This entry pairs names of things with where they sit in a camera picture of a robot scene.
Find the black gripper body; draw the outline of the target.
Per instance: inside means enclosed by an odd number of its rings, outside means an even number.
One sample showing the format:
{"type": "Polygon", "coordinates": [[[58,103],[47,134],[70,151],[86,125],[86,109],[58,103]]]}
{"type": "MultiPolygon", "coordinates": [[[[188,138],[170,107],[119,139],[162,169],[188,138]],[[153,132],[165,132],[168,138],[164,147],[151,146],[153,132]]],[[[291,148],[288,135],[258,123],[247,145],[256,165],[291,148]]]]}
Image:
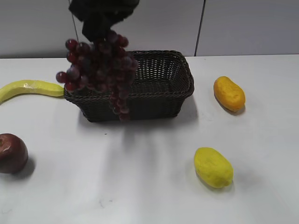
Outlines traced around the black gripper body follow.
{"type": "Polygon", "coordinates": [[[139,2],[139,0],[72,0],[69,11],[83,23],[83,36],[94,42],[105,38],[113,25],[127,19],[139,2]]]}

